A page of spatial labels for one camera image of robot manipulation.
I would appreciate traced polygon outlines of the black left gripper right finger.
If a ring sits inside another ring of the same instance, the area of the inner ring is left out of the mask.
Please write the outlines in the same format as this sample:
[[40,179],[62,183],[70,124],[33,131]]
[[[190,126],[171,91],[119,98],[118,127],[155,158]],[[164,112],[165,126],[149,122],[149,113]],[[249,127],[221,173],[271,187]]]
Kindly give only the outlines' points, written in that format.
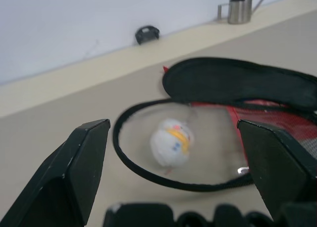
[[271,217],[282,207],[317,200],[317,159],[278,127],[239,120],[249,171]]

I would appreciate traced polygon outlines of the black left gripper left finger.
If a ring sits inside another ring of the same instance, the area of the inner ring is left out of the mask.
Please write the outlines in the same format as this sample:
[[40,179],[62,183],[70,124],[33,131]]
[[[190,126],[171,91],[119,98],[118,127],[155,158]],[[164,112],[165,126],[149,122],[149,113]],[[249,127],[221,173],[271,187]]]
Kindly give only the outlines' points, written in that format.
[[0,222],[2,227],[84,227],[101,181],[110,121],[84,123],[49,155]]

